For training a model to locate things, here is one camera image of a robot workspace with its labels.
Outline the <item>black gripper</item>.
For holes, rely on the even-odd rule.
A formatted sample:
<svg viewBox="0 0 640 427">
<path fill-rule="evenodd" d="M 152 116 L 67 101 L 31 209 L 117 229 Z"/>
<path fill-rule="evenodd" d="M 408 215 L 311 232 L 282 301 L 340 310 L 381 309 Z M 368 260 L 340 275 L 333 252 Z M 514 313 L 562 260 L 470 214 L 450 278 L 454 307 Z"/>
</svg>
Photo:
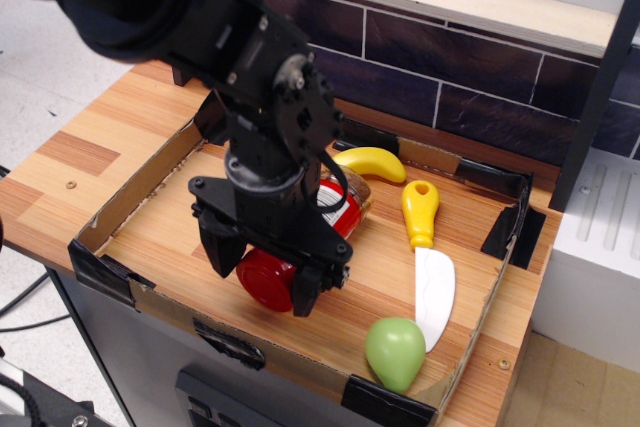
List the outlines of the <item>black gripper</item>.
<svg viewBox="0 0 640 427">
<path fill-rule="evenodd" d="M 347 200 L 346 179 L 339 179 L 335 202 L 319 205 L 316 195 L 304 195 L 306 177 L 268 195 L 243 190 L 228 179 L 192 178 L 193 215 L 214 271 L 226 278 L 247 245 L 262 249 L 299 268 L 291 289 L 293 315 L 308 317 L 322 290 L 341 288 L 349 276 L 353 249 L 323 218 Z"/>
</svg>

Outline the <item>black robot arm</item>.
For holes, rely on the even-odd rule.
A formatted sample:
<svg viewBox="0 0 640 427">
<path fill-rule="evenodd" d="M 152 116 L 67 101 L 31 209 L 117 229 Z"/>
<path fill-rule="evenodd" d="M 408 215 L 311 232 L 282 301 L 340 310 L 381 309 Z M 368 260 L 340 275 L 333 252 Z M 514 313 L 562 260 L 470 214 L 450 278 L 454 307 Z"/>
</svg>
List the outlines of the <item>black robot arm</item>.
<svg viewBox="0 0 640 427">
<path fill-rule="evenodd" d="M 199 79 L 225 113 L 224 178 L 189 183 L 202 244 L 229 275 L 247 246 L 292 264 L 291 300 L 309 315 L 348 277 L 350 245 L 317 194 L 343 114 L 306 35 L 264 0 L 54 0 L 84 43 L 114 60 L 159 60 Z"/>
</svg>

